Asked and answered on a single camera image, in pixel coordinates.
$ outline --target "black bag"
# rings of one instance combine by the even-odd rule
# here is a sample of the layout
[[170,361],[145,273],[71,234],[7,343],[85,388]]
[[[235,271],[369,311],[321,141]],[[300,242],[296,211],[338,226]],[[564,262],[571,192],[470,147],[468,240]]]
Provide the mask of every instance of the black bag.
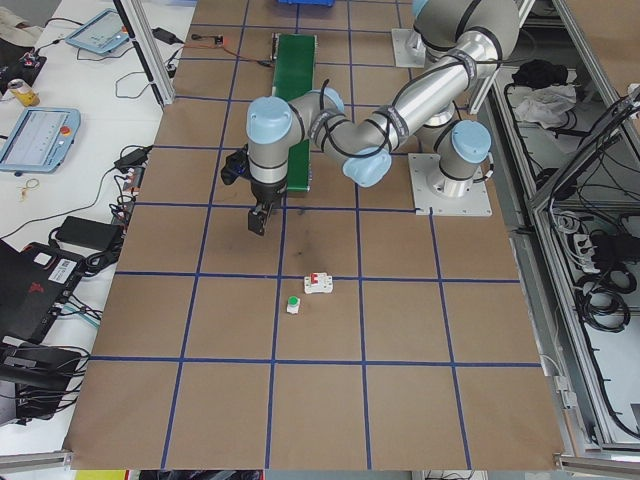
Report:
[[569,71],[564,65],[554,65],[546,60],[532,60],[520,66],[512,75],[513,83],[534,90],[551,85],[565,85]]

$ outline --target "screen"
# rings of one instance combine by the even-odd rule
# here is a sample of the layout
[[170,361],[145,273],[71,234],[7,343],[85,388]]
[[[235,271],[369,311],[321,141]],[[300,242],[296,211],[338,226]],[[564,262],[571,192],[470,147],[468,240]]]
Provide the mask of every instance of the screen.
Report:
[[29,112],[7,148],[3,163],[44,165],[67,116],[66,112]]
[[101,50],[118,35],[126,35],[122,31],[122,20],[117,12],[107,12],[95,22],[80,29],[72,38],[75,42],[91,45],[97,50]]

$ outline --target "sticker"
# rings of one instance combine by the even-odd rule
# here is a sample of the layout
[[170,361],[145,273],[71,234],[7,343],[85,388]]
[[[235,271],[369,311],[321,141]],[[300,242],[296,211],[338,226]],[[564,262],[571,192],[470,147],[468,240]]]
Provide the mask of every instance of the sticker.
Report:
[[56,268],[49,275],[49,280],[56,283],[65,283],[69,278],[69,275],[73,273],[78,263],[71,260],[60,260]]
[[46,253],[41,252],[38,255],[36,255],[36,258],[34,258],[33,261],[38,265],[45,266],[51,261],[51,255],[47,255]]

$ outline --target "power adapter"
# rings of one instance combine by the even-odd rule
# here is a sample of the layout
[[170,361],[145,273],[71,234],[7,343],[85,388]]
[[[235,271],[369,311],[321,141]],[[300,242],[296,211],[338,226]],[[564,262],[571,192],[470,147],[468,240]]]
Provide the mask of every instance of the power adapter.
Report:
[[157,38],[161,42],[168,43],[169,45],[173,45],[174,43],[184,43],[182,40],[176,37],[175,33],[171,33],[164,28],[156,27],[151,30],[151,33],[153,33],[153,36],[155,38]]
[[146,162],[148,159],[147,154],[152,148],[153,145],[149,145],[148,147],[138,147],[113,162],[113,165],[122,173],[127,173],[129,167],[136,167]]
[[122,241],[122,227],[68,216],[57,230],[56,240],[104,252]]

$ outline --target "blue box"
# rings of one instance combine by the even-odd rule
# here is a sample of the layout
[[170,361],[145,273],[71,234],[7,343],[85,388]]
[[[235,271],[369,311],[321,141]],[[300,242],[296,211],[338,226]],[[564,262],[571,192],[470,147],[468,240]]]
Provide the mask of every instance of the blue box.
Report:
[[303,3],[305,5],[326,5],[327,7],[332,7],[334,1],[335,0],[278,0],[280,3],[288,3],[289,5],[292,3]]

